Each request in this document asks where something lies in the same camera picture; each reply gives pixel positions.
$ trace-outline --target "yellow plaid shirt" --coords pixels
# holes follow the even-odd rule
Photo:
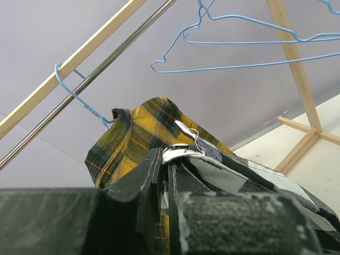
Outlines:
[[[201,138],[233,154],[214,136],[185,116],[169,99],[156,97],[133,110],[113,109],[115,122],[90,149],[85,164],[96,187],[104,188],[134,169],[152,148],[194,144],[175,120],[196,129]],[[156,254],[169,254],[169,217],[161,211]]]

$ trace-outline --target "wall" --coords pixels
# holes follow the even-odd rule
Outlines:
[[[9,114],[95,33],[127,0],[0,0],[0,113]],[[160,5],[148,0],[137,13],[78,68],[87,75]],[[317,0],[286,0],[300,37],[336,32],[340,17]],[[339,3],[334,6],[340,9]],[[266,1],[217,0],[213,16],[243,14],[272,22]],[[180,74],[158,74],[150,63],[160,59],[177,33],[197,21],[197,1],[177,1],[150,29],[82,93],[98,112],[111,118],[112,108],[135,108],[149,98],[166,96],[229,147],[272,125],[268,120],[301,108],[288,65]],[[232,19],[205,19],[188,36],[202,40],[278,40],[277,31]],[[302,57],[337,52],[338,41],[299,44]],[[180,40],[160,69],[264,63],[284,60],[281,45],[193,45]],[[339,91],[338,57],[304,64],[314,95]],[[81,82],[71,74],[65,83]],[[67,93],[57,87],[8,136],[0,141],[0,158],[45,117]],[[0,172],[0,186],[90,185],[83,161],[104,127],[74,101]]]

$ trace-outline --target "metal rod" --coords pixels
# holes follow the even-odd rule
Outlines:
[[[176,0],[167,0],[152,16],[150,16],[137,30],[132,33],[107,59],[105,59],[81,84],[73,91],[80,94],[96,77],[98,77],[107,67],[110,66],[137,38],[143,34],[166,10],[168,10]],[[12,149],[1,161],[0,171],[12,161],[67,105],[74,97],[66,97],[52,112],[50,112],[14,149]]]

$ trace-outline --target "blue hanger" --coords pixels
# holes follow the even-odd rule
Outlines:
[[[59,68],[60,68],[61,64],[56,64],[54,66],[54,72],[55,72],[55,76],[59,82],[59,84],[61,86],[63,86],[63,88],[70,93],[75,99],[77,99],[78,101],[80,101],[83,104],[83,107],[85,107],[87,110],[89,110],[95,117],[99,118],[101,120],[101,122],[103,123],[103,125],[105,126],[105,130],[108,131],[108,124],[109,123],[113,123],[115,120],[111,120],[108,121],[106,118],[104,118],[103,116],[101,116],[99,113],[97,113],[91,106],[89,106],[84,100],[82,100],[80,97],[78,97],[75,93],[73,93],[73,91],[71,89],[69,89],[63,82],[63,80],[60,78],[60,74],[59,74]],[[77,75],[79,75],[80,77],[82,77],[83,79],[85,79],[85,76],[82,75],[80,72],[78,72],[76,69],[73,70]]]
[[[180,33],[176,36],[175,40],[171,43],[170,47],[166,50],[166,52],[163,54],[163,60],[156,60],[154,62],[151,63],[151,68],[157,72],[157,73],[184,73],[184,72],[198,72],[198,71],[210,71],[210,70],[222,70],[222,69],[234,69],[234,68],[243,68],[243,67],[255,67],[255,66],[269,66],[269,65],[279,65],[279,64],[286,64],[286,63],[294,63],[294,62],[300,62],[300,61],[307,61],[307,60],[316,60],[316,59],[320,59],[320,58],[325,58],[325,57],[332,57],[332,56],[337,56],[340,55],[340,52],[337,53],[332,53],[332,54],[327,54],[327,55],[321,55],[321,56],[315,56],[315,57],[306,57],[306,58],[300,58],[300,59],[293,59],[293,60],[286,60],[286,61],[281,61],[281,62],[271,62],[271,63],[262,63],[262,64],[250,64],[250,65],[235,65],[235,66],[220,66],[220,67],[208,67],[208,68],[201,68],[201,69],[188,69],[188,70],[174,70],[174,71],[159,71],[156,68],[154,68],[154,64],[156,63],[165,63],[167,61],[166,59],[166,55],[169,53],[169,51],[174,47],[175,43],[178,41],[179,37],[181,35],[184,34],[184,32],[186,32],[188,29],[190,28],[199,28],[201,23],[202,23],[202,17],[203,15],[207,15],[208,18],[210,18],[211,20],[221,20],[221,19],[227,19],[227,18],[239,18],[239,19],[244,19],[244,20],[248,20],[257,24],[262,24],[271,28],[275,28],[275,29],[279,29],[282,31],[286,31],[288,33],[290,33],[291,35],[293,35],[293,37],[295,38],[296,41],[298,42],[310,42],[312,40],[315,40],[318,37],[325,37],[325,36],[340,36],[340,33],[319,33],[317,35],[314,35],[310,38],[307,39],[301,39],[299,38],[296,33],[291,30],[291,29],[287,29],[287,28],[283,28],[280,27],[278,25],[274,25],[271,23],[267,23],[264,21],[260,21],[260,20],[256,20],[253,18],[249,18],[247,16],[242,16],[242,15],[223,15],[223,16],[219,16],[219,17],[212,17],[209,13],[209,10],[206,6],[204,6],[202,4],[202,0],[198,0],[198,4],[199,4],[199,9],[198,9],[198,17],[199,17],[199,21],[195,24],[189,25],[185,28],[183,28]]]
[[[212,6],[212,4],[214,3],[215,0],[212,0],[210,2],[210,4],[207,6],[207,9],[210,9],[210,7]],[[331,3],[329,2],[329,0],[318,0],[322,3],[327,3],[328,5],[328,9],[330,12],[334,13],[334,14],[340,14],[340,12],[335,11],[332,8]],[[192,27],[192,28],[200,28],[200,24]],[[335,41],[335,40],[340,40],[340,37],[334,37],[334,38],[321,38],[321,39],[313,39],[310,41],[297,41],[297,40],[290,40],[290,41],[227,41],[227,42],[220,42],[220,41],[193,41],[188,39],[188,37],[185,34],[186,31],[183,32],[183,37],[184,39],[191,44],[222,44],[222,45],[237,45],[237,44],[291,44],[291,43],[312,43],[312,42],[316,42],[316,41]]]

